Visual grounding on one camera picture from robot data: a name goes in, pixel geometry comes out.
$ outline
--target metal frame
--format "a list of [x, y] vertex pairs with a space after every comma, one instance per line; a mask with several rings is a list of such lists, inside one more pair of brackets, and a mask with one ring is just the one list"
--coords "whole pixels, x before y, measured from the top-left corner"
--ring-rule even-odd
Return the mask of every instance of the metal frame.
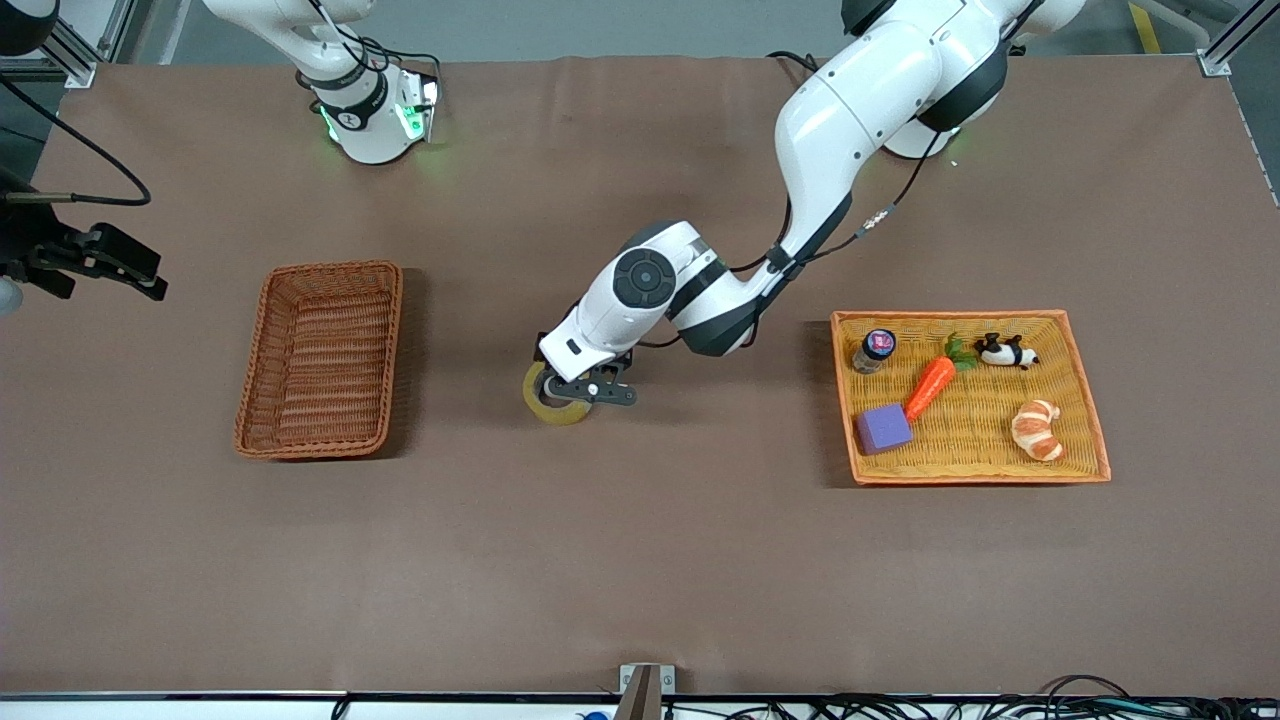
[[106, 61], [106, 58], [99, 54], [61, 18], [58, 19], [52, 35], [40, 49], [45, 56], [67, 73], [68, 88], [84, 88], [93, 85], [97, 64]]
[[1197, 51], [1201, 70], [1204, 77], [1231, 74], [1228, 60], [1262, 27], [1271, 15], [1280, 10], [1280, 0], [1256, 0], [1247, 10], [1235, 17], [1204, 50]]
[[5, 58], [0, 63], [0, 70], [14, 79], [54, 81], [65, 76], [68, 88], [90, 87], [97, 63], [110, 63], [119, 58], [138, 4], [138, 0], [115, 0], [96, 44], [59, 19], [52, 35], [40, 49], [44, 58]]
[[644, 667], [646, 665], [652, 665], [654, 669], [658, 670], [658, 679], [660, 680], [663, 694], [676, 693], [676, 666], [663, 665], [659, 662], [628, 662], [627, 665], [620, 666], [618, 692], [620, 693], [627, 692], [627, 685], [631, 683], [631, 675], [635, 674], [637, 669]]
[[613, 720], [659, 720], [662, 717], [660, 665], [632, 665], [627, 689], [618, 701]]

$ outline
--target floor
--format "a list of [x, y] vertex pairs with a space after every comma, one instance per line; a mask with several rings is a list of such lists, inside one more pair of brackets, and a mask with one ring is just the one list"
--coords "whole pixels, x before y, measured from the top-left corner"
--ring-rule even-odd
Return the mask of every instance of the floor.
[[[1244, 3], [1244, 0], [1233, 0]], [[173, 64], [271, 64], [284, 59], [248, 32], [214, 17], [200, 0], [155, 0], [140, 19], [131, 59]], [[448, 61], [544, 60], [564, 55], [755, 56], [790, 49], [828, 56], [846, 44], [835, 0], [554, 0], [529, 5], [475, 0], [383, 0], [358, 29], [384, 45], [429, 50]], [[1158, 50], [1188, 53], [1181, 31], [1152, 20]], [[1143, 42], [1125, 0], [1089, 0], [1066, 28], [1029, 44], [1028, 54], [1140, 54]], [[1262, 163], [1280, 167], [1280, 22], [1263, 28], [1233, 59], [1235, 87]], [[49, 108], [61, 90], [27, 83]], [[47, 123], [0, 96], [3, 127], [42, 138]], [[0, 133], [0, 163], [29, 177], [41, 146]]]

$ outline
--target wicker tray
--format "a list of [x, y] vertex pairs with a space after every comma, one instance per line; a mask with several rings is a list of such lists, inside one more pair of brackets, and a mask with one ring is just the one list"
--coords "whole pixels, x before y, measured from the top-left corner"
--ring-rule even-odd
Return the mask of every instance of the wicker tray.
[[[897, 350], [879, 372], [851, 365], [863, 337], [876, 328], [897, 336]], [[836, 382], [854, 480], [859, 484], [1098, 483], [1111, 479], [1084, 365], [1062, 310], [1004, 313], [835, 313]], [[904, 402], [924, 365], [942, 352], [947, 336], [973, 341], [988, 332], [1021, 334], [1041, 364], [1023, 372], [982, 364], [960, 373], [914, 424], [914, 439], [877, 455], [858, 448], [855, 418]], [[1010, 437], [1010, 423], [1028, 400], [1062, 409], [1053, 434], [1066, 454], [1037, 462]]]
[[387, 441], [403, 275], [390, 263], [276, 268], [262, 283], [236, 451], [369, 455]]

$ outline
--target toy croissant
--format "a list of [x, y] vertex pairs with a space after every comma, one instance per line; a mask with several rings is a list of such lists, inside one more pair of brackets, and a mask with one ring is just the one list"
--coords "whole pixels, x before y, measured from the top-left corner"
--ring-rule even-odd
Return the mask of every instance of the toy croissant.
[[1014, 442], [1041, 462], [1057, 460], [1066, 448], [1053, 437], [1050, 423], [1061, 414], [1062, 410], [1047, 400], [1032, 400], [1023, 405], [1014, 415]]

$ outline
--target purple sponge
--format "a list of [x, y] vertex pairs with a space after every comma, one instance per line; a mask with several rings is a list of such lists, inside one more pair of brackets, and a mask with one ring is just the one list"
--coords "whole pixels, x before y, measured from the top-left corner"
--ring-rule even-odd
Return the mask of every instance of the purple sponge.
[[911, 428], [899, 404], [868, 410], [858, 416], [858, 439], [863, 455], [876, 455], [911, 442]]

